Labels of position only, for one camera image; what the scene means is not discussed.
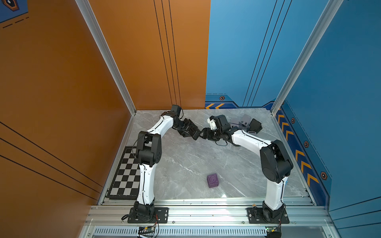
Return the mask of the black phone stand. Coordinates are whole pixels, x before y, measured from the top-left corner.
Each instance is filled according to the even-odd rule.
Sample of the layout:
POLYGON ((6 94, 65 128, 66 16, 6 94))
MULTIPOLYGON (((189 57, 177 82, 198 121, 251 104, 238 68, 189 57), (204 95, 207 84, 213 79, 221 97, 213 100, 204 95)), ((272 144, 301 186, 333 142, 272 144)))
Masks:
POLYGON ((194 122, 188 119, 187 129, 185 132, 180 132, 179 134, 182 137, 191 137, 193 140, 197 140, 199 138, 200 129, 194 124, 194 122))
POLYGON ((262 123, 260 123, 256 119, 252 119, 247 127, 247 132, 258 134, 262 130, 262 128, 262 123))

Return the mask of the purple-grey phone stand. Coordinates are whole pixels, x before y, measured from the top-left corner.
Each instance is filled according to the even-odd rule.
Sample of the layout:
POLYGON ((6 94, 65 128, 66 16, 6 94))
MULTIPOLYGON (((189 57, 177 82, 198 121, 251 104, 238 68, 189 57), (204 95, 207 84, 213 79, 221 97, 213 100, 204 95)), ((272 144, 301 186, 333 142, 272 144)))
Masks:
POLYGON ((239 119, 238 121, 238 126, 242 130, 246 130, 250 126, 251 121, 252 121, 252 118, 250 116, 243 115, 242 118, 239 119))
POLYGON ((230 124, 233 126, 233 127, 239 127, 241 125, 239 119, 232 119, 230 124))

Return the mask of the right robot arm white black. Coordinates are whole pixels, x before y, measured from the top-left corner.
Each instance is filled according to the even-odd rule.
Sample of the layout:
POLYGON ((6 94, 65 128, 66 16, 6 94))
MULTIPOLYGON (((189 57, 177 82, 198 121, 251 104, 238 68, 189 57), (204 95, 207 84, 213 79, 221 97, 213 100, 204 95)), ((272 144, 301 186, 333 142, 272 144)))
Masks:
POLYGON ((262 172, 267 179, 263 218, 268 223, 279 223, 286 215, 283 197, 288 177, 294 167, 283 142, 265 140, 239 127, 233 127, 224 115, 211 116, 207 122, 209 127, 201 131, 202 138, 212 141, 222 139, 260 156, 262 172))

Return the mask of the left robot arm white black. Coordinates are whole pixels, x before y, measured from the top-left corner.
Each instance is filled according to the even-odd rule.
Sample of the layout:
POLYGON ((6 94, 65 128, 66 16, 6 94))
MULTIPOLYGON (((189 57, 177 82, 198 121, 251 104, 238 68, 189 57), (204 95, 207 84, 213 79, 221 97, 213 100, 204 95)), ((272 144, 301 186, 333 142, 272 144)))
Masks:
POLYGON ((138 135, 136 155, 140 167, 140 188, 134 212, 140 219, 151 220, 154 215, 154 177, 162 156, 162 137, 179 124, 181 111, 180 106, 173 105, 170 111, 160 115, 152 128, 138 135))

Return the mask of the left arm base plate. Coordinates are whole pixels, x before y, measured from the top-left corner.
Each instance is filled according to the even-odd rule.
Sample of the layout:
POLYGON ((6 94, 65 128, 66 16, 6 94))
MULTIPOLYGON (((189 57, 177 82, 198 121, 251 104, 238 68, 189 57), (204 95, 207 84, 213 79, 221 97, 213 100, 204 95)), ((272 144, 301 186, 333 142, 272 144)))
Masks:
POLYGON ((143 224, 143 223, 159 223, 166 224, 168 222, 169 208, 168 207, 154 207, 153 210, 136 209, 130 210, 127 218, 128 223, 143 224))

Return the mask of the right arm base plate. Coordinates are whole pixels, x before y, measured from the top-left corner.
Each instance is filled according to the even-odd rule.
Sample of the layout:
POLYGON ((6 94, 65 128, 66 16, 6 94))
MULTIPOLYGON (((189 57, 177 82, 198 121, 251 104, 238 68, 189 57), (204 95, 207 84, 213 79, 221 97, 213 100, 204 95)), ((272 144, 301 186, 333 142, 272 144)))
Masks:
POLYGON ((250 224, 289 224, 290 220, 285 208, 272 211, 269 208, 249 207, 246 209, 250 224))

